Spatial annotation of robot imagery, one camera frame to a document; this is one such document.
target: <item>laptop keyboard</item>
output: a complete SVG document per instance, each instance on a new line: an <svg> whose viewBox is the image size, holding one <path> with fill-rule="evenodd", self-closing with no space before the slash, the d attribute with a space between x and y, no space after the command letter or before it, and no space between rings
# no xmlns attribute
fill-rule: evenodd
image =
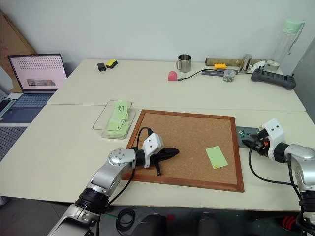
<svg viewBox="0 0 315 236"><path fill-rule="evenodd" d="M51 95L22 95L13 107L44 107Z"/></svg>

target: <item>yellow toy block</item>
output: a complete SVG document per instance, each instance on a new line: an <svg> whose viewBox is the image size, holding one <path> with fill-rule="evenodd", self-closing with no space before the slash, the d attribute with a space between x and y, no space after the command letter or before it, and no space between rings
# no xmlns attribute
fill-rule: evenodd
<svg viewBox="0 0 315 236"><path fill-rule="evenodd" d="M225 63L216 63L215 69L226 69L226 64Z"/></svg>

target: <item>metal mug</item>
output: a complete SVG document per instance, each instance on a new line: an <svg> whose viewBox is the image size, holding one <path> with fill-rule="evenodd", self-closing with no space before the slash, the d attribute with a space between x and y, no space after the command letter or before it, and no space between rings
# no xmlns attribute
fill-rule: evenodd
<svg viewBox="0 0 315 236"><path fill-rule="evenodd" d="M191 56L186 54L181 54L178 56L178 61L176 62L176 67L180 72L190 72L191 69Z"/></svg>

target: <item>white wall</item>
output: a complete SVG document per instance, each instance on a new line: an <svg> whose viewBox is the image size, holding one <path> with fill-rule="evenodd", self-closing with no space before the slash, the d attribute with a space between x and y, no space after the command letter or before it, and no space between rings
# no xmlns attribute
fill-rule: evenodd
<svg viewBox="0 0 315 236"><path fill-rule="evenodd" d="M306 21L291 73L315 36L314 0L1 0L38 53L60 52L75 68L85 58L175 61L267 58L287 17Z"/></svg>

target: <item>wooden frame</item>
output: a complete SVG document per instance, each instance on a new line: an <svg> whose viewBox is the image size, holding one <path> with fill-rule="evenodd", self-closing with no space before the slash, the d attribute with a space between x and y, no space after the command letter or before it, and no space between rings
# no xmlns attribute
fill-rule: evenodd
<svg viewBox="0 0 315 236"><path fill-rule="evenodd" d="M202 114L191 114L191 113L178 113L178 112L164 112L164 111L153 111L153 110L142 110L140 117L137 121L133 134L128 142L127 148L131 148L134 146L134 143L137 139L137 134L142 126L142 122L146 114L158 114L158 115L168 115L168 116L180 116L180 117L190 117L190 118L209 118L209 119L222 119L228 120L230 122L230 131L232 138L232 147L234 153L234 171L236 175L236 183L226 183L226 182L218 182L218 181L203 181L196 179L185 179L178 177L170 177L170 176L153 176L147 175L145 173L139 173L139 171L135 172L133 180L135 181L143 181L143 182L153 182L153 183L163 183L163 184L173 184L173 185L182 185L182 186L190 186L190 187L201 187L201 188L211 188L211 189L219 189L219 190L228 190L228 191L237 191L244 192L243 185L243 177L241 170L241 162L240 155L238 150L237 143L237 133L235 126L234 117L226 117L226 116L213 116L213 115L202 115ZM131 172L126 173L123 176L123 179L129 179Z"/></svg>

